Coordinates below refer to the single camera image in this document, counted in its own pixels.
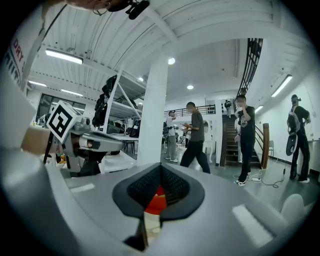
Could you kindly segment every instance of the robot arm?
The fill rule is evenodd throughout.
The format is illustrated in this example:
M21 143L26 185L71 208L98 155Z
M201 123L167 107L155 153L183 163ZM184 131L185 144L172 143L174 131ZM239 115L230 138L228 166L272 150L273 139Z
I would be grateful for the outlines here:
M67 155L67 167L71 172L90 171L98 168L98 163L107 152L120 151L123 147L122 141L105 133L91 130L90 119L83 117L70 104L62 100L55 106L46 125L51 136L47 149L51 148L52 138L55 136L56 140L61 143L63 152ZM78 147L74 147L75 138L78 139ZM44 162L48 153L49 150L45 153ZM79 165L81 161L77 158L82 158L83 166Z

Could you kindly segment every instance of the wooden stair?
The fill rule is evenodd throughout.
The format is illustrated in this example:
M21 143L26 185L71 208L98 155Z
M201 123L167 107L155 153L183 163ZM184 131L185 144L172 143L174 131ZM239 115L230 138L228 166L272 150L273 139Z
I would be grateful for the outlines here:
M235 130L236 117L234 115L229 118L227 115L222 116L222 123L226 124L226 152L225 152L225 166L241 166L242 163L238 162L238 143L235 142L237 135ZM261 168L258 156L253 150L250 163L252 168Z

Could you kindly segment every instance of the gray shirt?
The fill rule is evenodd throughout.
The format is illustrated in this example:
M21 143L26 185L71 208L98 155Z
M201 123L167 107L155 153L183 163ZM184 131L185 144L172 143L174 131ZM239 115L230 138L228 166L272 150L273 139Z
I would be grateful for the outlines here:
M199 130L191 131L191 142L204 142L205 141L205 125L202 115L199 111L192 113L191 125Z

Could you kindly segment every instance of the black t-shirt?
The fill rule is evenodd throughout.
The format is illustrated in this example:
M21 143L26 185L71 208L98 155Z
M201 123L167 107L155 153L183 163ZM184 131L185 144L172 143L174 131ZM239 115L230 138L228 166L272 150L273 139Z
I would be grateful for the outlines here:
M300 122L300 131L303 135L306 134L305 126L303 124L303 119L307 119L309 117L309 111L305 110L302 106L297 106L294 110L294 113L298 117L298 120Z
M255 143L256 139L256 122L255 122L255 108L253 106L247 106L246 112L251 117L249 121L245 119L244 111L238 112L239 122L241 126L241 141L246 143Z

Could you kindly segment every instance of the white ceiling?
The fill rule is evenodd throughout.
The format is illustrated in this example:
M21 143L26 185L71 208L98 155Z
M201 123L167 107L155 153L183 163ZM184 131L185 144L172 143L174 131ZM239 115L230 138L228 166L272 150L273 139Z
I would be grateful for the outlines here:
M62 6L50 9L46 28ZM242 77L241 71L236 73L243 63L239 54L246 49L236 49L236 39L307 41L282 16L273 0L151 0L135 20L124 11L98 16L68 6L48 32L30 77L45 82L48 88L41 90L47 94L64 88L82 93L93 103L120 67L135 78L147 75L161 50L176 58L176 64L169 66L167 97L234 90ZM82 57L84 64L46 56L47 48ZM185 90L188 84L194 84L192 93ZM123 89L127 92L130 85L124 84Z

